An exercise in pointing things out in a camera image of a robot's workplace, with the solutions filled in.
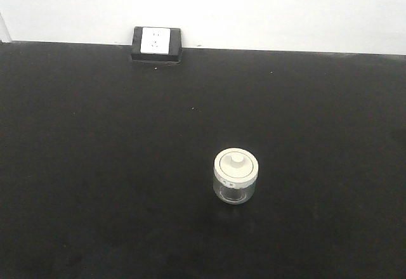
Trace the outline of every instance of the white lid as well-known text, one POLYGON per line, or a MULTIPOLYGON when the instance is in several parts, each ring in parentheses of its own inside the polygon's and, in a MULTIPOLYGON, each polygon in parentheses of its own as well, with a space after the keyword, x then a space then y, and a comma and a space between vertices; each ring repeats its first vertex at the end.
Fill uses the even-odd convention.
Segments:
POLYGON ((244 149, 229 148, 217 154, 214 175, 229 188, 245 188, 258 177, 258 161, 244 149))

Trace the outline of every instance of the black table surface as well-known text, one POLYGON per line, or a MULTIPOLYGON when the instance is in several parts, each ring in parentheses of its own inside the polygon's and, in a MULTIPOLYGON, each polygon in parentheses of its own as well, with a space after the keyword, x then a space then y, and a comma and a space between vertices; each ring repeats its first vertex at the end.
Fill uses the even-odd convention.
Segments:
POLYGON ((130 52, 0 45, 1 279, 406 276, 406 57, 130 52))

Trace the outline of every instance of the small container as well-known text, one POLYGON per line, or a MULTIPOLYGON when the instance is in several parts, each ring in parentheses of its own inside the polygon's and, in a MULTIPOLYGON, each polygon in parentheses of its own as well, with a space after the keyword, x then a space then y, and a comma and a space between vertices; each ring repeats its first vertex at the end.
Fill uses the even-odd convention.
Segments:
POLYGON ((257 177, 258 161, 246 150, 229 148, 214 160, 213 189, 226 203, 248 201, 254 194, 257 177))

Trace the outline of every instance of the power socket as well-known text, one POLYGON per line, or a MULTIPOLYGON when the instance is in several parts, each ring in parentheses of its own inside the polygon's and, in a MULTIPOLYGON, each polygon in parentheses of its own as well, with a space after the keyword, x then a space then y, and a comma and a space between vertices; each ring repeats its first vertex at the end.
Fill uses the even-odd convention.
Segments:
POLYGON ((180 62, 182 53, 180 29, 135 27, 133 60, 141 62, 180 62))
POLYGON ((140 52, 144 54, 169 54, 171 29, 163 27, 144 27, 142 30, 140 52))

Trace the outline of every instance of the white outlet faceplate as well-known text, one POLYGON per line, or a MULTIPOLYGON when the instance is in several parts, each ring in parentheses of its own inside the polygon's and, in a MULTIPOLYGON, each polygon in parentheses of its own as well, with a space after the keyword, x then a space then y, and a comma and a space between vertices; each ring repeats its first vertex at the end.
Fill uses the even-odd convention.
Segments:
POLYGON ((171 29, 163 27, 143 27, 141 38, 141 53, 169 54, 171 29))

